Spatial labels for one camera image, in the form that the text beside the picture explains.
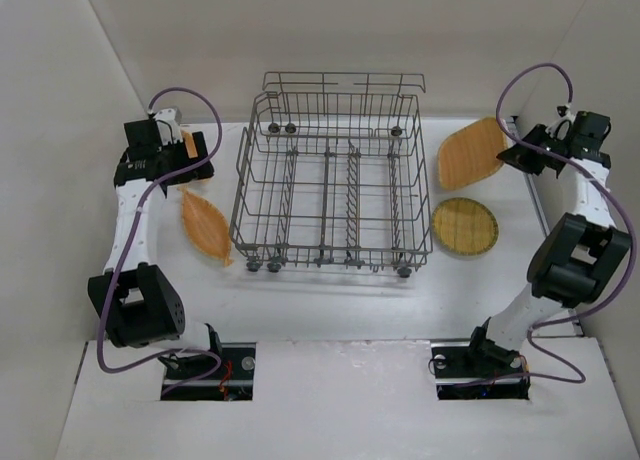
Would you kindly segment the fish-shaped wicker plate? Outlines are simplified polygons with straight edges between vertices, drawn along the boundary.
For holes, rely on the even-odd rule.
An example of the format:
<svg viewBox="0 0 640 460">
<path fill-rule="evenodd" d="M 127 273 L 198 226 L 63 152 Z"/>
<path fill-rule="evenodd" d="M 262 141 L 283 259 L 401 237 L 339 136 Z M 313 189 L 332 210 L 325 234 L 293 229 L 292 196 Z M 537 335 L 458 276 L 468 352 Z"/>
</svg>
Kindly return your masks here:
<svg viewBox="0 0 640 460">
<path fill-rule="evenodd" d="M 181 219 L 186 236 L 202 254 L 220 260 L 224 267 L 233 264 L 229 224 L 221 211 L 205 198 L 180 187 Z"/>
<path fill-rule="evenodd" d="M 181 131 L 184 148 L 186 150 L 187 157 L 189 159 L 194 159 L 198 157 L 197 147 L 194 141 L 193 134 L 188 131 Z"/>
</svg>

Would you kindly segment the square orange wicker plate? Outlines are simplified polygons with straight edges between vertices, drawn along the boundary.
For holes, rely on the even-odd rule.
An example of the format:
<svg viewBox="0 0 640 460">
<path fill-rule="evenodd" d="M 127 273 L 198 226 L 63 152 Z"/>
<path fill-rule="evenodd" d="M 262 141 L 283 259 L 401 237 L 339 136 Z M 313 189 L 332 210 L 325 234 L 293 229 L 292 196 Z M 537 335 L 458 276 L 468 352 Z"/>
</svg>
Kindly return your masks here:
<svg viewBox="0 0 640 460">
<path fill-rule="evenodd" d="M 507 149 L 504 132 L 493 117 L 485 117 L 449 135 L 437 153 L 438 180 L 454 191 L 496 174 L 504 165 L 497 156 Z"/>
</svg>

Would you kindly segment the round yellow-green wicker plate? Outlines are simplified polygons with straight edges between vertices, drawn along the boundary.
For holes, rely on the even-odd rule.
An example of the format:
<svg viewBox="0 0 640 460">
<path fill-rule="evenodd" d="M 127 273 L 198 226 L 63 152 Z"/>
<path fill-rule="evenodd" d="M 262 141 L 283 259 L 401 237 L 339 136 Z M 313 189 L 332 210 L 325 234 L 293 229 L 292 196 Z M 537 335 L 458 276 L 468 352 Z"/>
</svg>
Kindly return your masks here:
<svg viewBox="0 0 640 460">
<path fill-rule="evenodd" d="M 439 203 L 433 211 L 431 226 L 441 246 L 461 256 L 482 255 L 499 238 L 494 214 L 482 203 L 466 197 Z"/>
</svg>

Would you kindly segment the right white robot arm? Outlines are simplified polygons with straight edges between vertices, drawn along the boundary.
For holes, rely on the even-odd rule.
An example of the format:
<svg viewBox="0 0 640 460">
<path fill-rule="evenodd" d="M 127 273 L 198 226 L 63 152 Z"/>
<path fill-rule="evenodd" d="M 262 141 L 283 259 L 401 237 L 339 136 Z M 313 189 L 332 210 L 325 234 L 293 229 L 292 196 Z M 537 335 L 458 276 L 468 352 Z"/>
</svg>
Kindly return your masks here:
<svg viewBox="0 0 640 460">
<path fill-rule="evenodd" d="M 466 360 L 482 368 L 506 368 L 533 327 L 601 295 L 632 247 L 620 230 L 607 188 L 610 157 L 600 148 L 610 133 L 609 117 L 558 107 L 551 125 L 536 125 L 498 159 L 524 173 L 555 172 L 566 208 L 534 254 L 527 284 L 500 313 L 474 329 Z"/>
</svg>

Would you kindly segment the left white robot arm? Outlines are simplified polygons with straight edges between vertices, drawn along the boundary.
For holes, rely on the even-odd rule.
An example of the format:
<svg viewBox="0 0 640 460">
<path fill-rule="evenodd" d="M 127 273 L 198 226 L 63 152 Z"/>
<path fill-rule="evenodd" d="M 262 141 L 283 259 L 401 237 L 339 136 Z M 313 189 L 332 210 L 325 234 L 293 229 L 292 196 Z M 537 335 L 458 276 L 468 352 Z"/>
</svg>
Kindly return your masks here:
<svg viewBox="0 0 640 460">
<path fill-rule="evenodd" d="M 180 295 L 157 261 L 160 217 L 172 186 L 213 176 L 213 151 L 203 132 L 155 114 L 124 126 L 128 146 L 113 185 L 117 219 L 111 253 L 87 284 L 99 316 L 100 369 L 123 373 L 153 360 L 177 367 L 204 360 L 206 373 L 221 365 L 217 333 L 188 321 Z"/>
</svg>

